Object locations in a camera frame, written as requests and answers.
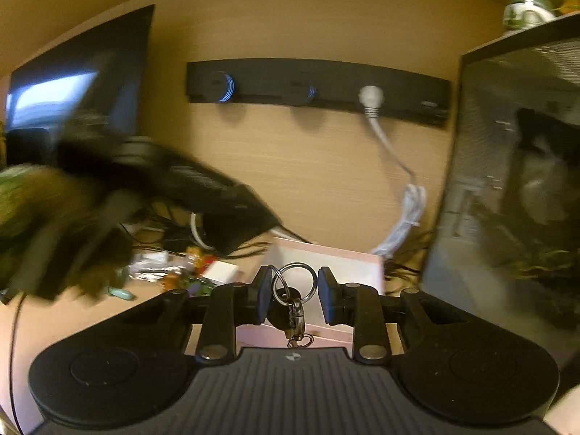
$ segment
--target metal rivet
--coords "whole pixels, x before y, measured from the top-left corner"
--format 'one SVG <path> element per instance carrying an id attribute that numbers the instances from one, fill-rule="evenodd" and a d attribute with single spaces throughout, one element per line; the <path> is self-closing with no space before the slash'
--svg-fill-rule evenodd
<path id="1" fill-rule="evenodd" d="M 387 349 L 381 345 L 365 345 L 359 349 L 359 354 L 365 360 L 380 360 L 387 356 Z"/>
<path id="2" fill-rule="evenodd" d="M 227 348 L 224 345 L 206 345 L 199 352 L 199 356 L 204 360 L 221 360 L 227 355 Z"/>

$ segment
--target beige wall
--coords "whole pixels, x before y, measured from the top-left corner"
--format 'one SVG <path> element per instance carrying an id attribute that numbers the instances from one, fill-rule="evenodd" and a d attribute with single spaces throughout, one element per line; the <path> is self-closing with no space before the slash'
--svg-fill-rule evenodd
<path id="1" fill-rule="evenodd" d="M 370 63 L 455 80 L 461 53 L 501 34 L 489 0 L 132 0 L 54 41 L 157 5 L 141 131 L 253 186 L 296 232 L 368 250 L 399 215 L 408 178 L 355 114 L 267 105 L 189 104 L 186 62 L 236 57 Z M 433 218 L 450 131 L 385 119 L 395 149 L 428 190 Z"/>

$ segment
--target black plastic mount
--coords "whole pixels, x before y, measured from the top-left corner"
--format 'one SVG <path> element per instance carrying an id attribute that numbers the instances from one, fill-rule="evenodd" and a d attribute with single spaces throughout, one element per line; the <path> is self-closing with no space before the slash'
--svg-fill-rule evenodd
<path id="1" fill-rule="evenodd" d="M 187 64 L 191 103 L 259 103 L 363 112 L 359 91 L 382 88 L 381 115 L 443 126 L 448 80 L 362 63 L 316 59 L 248 58 Z"/>
<path id="2" fill-rule="evenodd" d="M 326 267 L 318 286 L 325 320 L 353 327 L 352 359 L 340 348 L 236 354 L 236 326 L 261 324 L 272 304 L 262 267 L 249 285 L 203 298 L 167 292 L 47 348 L 29 374 L 51 421 L 39 433 L 225 434 L 243 425 L 330 435 L 337 414 L 352 428 L 345 433 L 552 433 L 540 418 L 559 374 L 539 346 L 417 290 L 379 296 L 338 284 Z M 403 355 L 392 355 L 386 322 L 398 324 Z M 185 356 L 191 323 L 203 325 Z"/>

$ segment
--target black clamp mount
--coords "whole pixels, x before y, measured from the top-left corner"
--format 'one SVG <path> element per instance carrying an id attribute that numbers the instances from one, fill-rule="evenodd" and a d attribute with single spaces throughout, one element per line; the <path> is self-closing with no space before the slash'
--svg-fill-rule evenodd
<path id="1" fill-rule="evenodd" d="M 49 421 L 38 433 L 233 433 L 250 422 L 279 433 L 275 414 L 302 403 L 317 424 L 279 415 L 307 434 L 335 433 L 337 413 L 366 433 L 552 433 L 540 418 L 559 373 L 543 348 L 418 290 L 338 284 L 327 267 L 318 296 L 328 324 L 353 327 L 352 359 L 344 348 L 238 354 L 236 327 L 265 322 L 272 281 L 262 267 L 211 296 L 172 290 L 50 346 L 29 373 Z M 398 324 L 404 354 L 392 354 L 385 323 Z M 187 356 L 191 324 L 202 328 Z"/>

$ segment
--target black cable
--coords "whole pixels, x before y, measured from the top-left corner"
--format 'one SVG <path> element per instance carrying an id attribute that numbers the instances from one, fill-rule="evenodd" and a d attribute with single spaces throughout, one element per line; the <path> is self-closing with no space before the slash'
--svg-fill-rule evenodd
<path id="1" fill-rule="evenodd" d="M 123 224 L 119 223 L 119 225 L 120 225 L 120 226 L 123 228 L 123 230 L 125 231 L 125 233 L 126 233 L 126 234 L 127 234 L 129 237 L 131 237 L 132 241 L 134 241 L 134 242 L 137 242 L 139 245 L 152 245 L 152 244 L 158 244 L 158 243 L 161 241 L 161 239 L 157 239 L 157 240 L 154 240 L 154 241 L 151 241 L 151 242 L 141 242 L 140 240 L 138 240 L 137 238 L 135 238 L 135 236 L 134 236 L 132 233 L 130 233 L 130 232 L 127 230 L 127 228 L 126 228 L 126 227 L 125 227 Z"/>
<path id="2" fill-rule="evenodd" d="M 414 273 L 414 272 L 409 272 L 405 269 L 400 269 L 400 271 L 398 269 L 393 268 L 392 270 L 389 270 L 387 272 L 385 272 L 385 280 L 387 281 L 391 281 L 393 279 L 400 279 L 406 283 L 408 283 L 408 285 L 401 285 L 399 286 L 397 289 L 388 291 L 386 294 L 388 295 L 392 295 L 395 294 L 405 288 L 408 287 L 417 287 L 419 284 L 419 275 Z"/>
<path id="3" fill-rule="evenodd" d="M 165 203 L 165 209 L 167 209 L 167 215 L 169 216 L 169 220 L 173 224 L 177 224 L 178 222 L 175 220 L 175 216 L 173 215 L 173 211 L 171 210 L 171 207 L 169 206 L 169 204 Z"/>
<path id="4" fill-rule="evenodd" d="M 24 302 L 24 298 L 26 298 L 26 293 L 22 293 L 20 296 L 20 301 L 16 305 L 16 312 L 14 314 L 14 321 L 12 323 L 12 336 L 10 339 L 10 356 L 8 359 L 8 391 L 10 393 L 10 405 L 12 406 L 12 415 L 14 416 L 14 423 L 16 424 L 16 428 L 21 435 L 24 435 L 24 431 L 22 431 L 22 427 L 20 427 L 20 423 L 18 422 L 18 416 L 16 415 L 16 405 L 14 403 L 14 350 L 16 347 L 16 328 L 18 326 L 18 319 L 20 318 L 20 312 L 22 310 L 22 303 Z"/>
<path id="5" fill-rule="evenodd" d="M 421 273 L 421 270 L 417 270 L 411 267 L 408 267 L 406 265 L 402 265 L 400 263 L 393 263 L 393 267 L 395 269 L 402 269 L 402 270 L 407 270 L 408 272 L 414 273 L 416 275 L 419 275 Z"/>
<path id="6" fill-rule="evenodd" d="M 147 250 L 147 251 L 151 251 L 151 252 L 167 252 L 170 255 L 175 255 L 178 257 L 186 257 L 187 254 L 185 253 L 179 253 L 179 252 L 172 252 L 171 250 L 165 250 L 162 249 L 161 247 L 150 247 L 150 246 L 146 246 L 146 245 L 135 245 L 133 247 L 134 250 Z"/>
<path id="7" fill-rule="evenodd" d="M 410 239 L 407 240 L 407 242 L 405 242 L 405 244 L 409 246 L 406 249 L 397 250 L 394 254 L 395 257 L 400 260 L 401 256 L 406 256 L 411 253 L 412 257 L 419 251 L 427 250 L 428 241 L 422 241 L 422 239 L 433 232 L 435 232 L 435 230 L 428 230 L 423 233 L 420 233 L 417 237 L 411 237 Z"/>
<path id="8" fill-rule="evenodd" d="M 175 223 L 171 222 L 171 219 L 167 219 L 165 216 L 160 216 L 157 213 L 150 214 L 147 218 L 166 227 L 175 226 Z"/>
<path id="9" fill-rule="evenodd" d="M 301 242 L 304 242 L 305 244 L 312 244 L 312 242 L 306 240 L 304 237 L 298 235 L 296 232 L 292 232 L 288 227 L 284 227 L 282 224 L 280 224 L 278 227 L 282 229 L 284 232 L 286 232 L 288 235 L 296 237 Z"/>
<path id="10" fill-rule="evenodd" d="M 256 255 L 261 255 L 262 253 L 265 253 L 266 249 L 260 249 L 260 250 L 255 250 L 253 252 L 248 252 L 248 253 L 241 253 L 239 255 L 228 255 L 225 257 L 218 257 L 218 258 L 222 258 L 224 260 L 235 260 L 236 258 L 247 258 L 247 257 L 254 257 Z"/>
<path id="11" fill-rule="evenodd" d="M 240 245 L 238 248 L 236 248 L 236 251 L 238 250 L 243 250 L 243 249 L 248 249 L 251 247 L 268 247 L 268 245 L 270 245 L 270 242 L 252 242 L 251 244 L 246 244 L 246 245 Z"/>

